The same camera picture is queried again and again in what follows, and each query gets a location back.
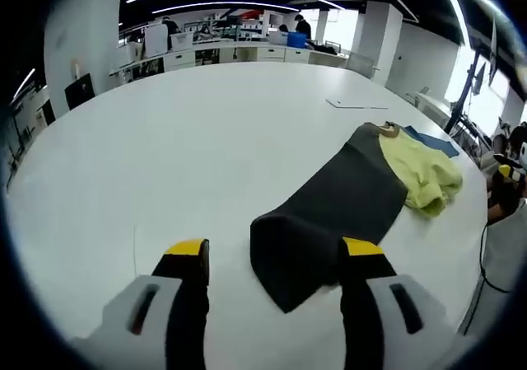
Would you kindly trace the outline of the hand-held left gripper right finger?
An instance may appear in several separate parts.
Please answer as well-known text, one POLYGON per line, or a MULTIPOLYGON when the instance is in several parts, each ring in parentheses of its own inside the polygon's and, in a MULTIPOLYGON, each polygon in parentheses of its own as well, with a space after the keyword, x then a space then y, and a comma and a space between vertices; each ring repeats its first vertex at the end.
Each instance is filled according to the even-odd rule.
POLYGON ((343 238, 339 277, 346 369, 429 369, 450 349, 444 306, 380 247, 343 238))

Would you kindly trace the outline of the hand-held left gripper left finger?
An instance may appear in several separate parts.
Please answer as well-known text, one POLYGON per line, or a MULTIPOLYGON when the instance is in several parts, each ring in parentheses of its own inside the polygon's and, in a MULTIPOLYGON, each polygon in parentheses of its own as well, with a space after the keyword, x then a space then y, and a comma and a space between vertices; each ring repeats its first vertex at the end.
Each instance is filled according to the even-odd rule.
POLYGON ((96 369, 204 369, 209 241, 171 246, 103 308, 100 325, 73 348, 96 369))

